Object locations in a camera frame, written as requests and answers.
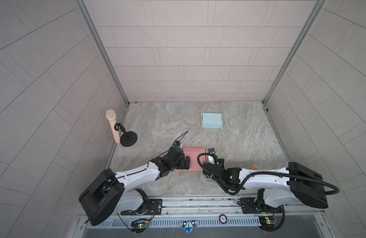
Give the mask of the pink paper box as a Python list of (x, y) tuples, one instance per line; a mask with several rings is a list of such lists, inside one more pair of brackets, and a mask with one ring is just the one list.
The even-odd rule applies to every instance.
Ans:
[(197, 161), (197, 157), (199, 154), (202, 153), (206, 153), (207, 149), (206, 148), (193, 148), (193, 147), (186, 147), (183, 148), (184, 154), (186, 157), (190, 158), (190, 168), (188, 169), (188, 171), (191, 172), (201, 172), (203, 171), (202, 167), (199, 165), (198, 161)]

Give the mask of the light blue paper box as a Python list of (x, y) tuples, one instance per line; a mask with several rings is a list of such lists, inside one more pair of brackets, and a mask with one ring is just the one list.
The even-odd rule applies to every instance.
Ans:
[(221, 113), (201, 113), (201, 126), (208, 129), (222, 129), (224, 125)]

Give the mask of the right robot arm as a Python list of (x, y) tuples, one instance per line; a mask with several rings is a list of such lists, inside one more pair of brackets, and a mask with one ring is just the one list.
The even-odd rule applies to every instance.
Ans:
[(275, 170), (225, 169), (223, 163), (206, 163), (201, 167), (203, 173), (229, 195), (237, 195), (243, 189), (257, 189), (260, 195), (256, 206), (262, 203), (278, 208), (286, 204), (303, 204), (325, 209), (329, 207), (327, 195), (339, 192), (337, 187), (326, 183), (321, 174), (296, 162)]

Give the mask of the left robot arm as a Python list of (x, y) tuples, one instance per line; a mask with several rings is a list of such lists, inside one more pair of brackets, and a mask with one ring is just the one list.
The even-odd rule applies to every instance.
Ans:
[(189, 170), (191, 159), (183, 149), (172, 146), (163, 157), (151, 159), (144, 166), (125, 171), (103, 170), (79, 196), (79, 202), (93, 226), (115, 212), (143, 213), (149, 198), (138, 186), (167, 176), (173, 170)]

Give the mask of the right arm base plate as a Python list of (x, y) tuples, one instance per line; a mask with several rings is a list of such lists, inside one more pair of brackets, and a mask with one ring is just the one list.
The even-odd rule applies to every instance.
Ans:
[(238, 200), (243, 214), (273, 214), (282, 213), (282, 207), (271, 207), (265, 204), (264, 199), (257, 197), (243, 197)]

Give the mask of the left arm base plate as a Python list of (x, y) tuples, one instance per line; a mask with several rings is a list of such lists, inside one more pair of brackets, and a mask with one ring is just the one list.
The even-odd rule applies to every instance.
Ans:
[(141, 205), (135, 211), (127, 210), (122, 211), (123, 216), (151, 216), (151, 215), (161, 215), (162, 213), (162, 199), (150, 199), (147, 205)]

